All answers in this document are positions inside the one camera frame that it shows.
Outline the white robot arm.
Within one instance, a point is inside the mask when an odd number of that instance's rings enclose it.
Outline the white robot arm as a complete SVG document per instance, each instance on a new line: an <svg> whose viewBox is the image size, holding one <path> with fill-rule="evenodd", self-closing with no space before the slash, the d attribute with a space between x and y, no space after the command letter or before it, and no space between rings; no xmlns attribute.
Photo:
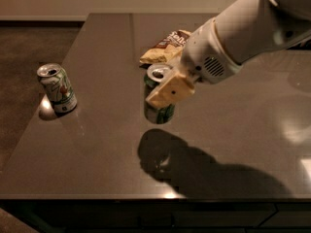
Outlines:
<svg viewBox="0 0 311 233"><path fill-rule="evenodd" d="M310 34L311 0L237 0L191 33L146 102L157 109L175 104L194 94L196 81L222 82L253 57Z"/></svg>

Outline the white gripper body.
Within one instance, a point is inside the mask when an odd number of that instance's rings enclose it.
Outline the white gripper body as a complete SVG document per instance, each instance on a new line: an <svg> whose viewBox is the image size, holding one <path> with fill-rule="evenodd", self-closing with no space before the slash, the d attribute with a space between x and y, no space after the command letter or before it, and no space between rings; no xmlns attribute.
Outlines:
<svg viewBox="0 0 311 233"><path fill-rule="evenodd" d="M211 84L234 76L242 68L221 44L215 18L209 19L191 33L184 46L181 63L192 74Z"/></svg>

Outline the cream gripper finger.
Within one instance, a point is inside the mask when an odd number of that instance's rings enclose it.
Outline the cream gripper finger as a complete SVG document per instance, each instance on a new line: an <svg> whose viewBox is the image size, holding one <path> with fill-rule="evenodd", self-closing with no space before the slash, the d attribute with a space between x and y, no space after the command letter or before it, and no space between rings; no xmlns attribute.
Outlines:
<svg viewBox="0 0 311 233"><path fill-rule="evenodd" d="M185 74L172 72L147 96L146 102L160 109L176 104L194 94L194 85Z"/></svg>
<svg viewBox="0 0 311 233"><path fill-rule="evenodd" d="M180 67L180 57L176 56L170 59L168 62L163 64L163 73L166 74L168 72L176 72Z"/></svg>

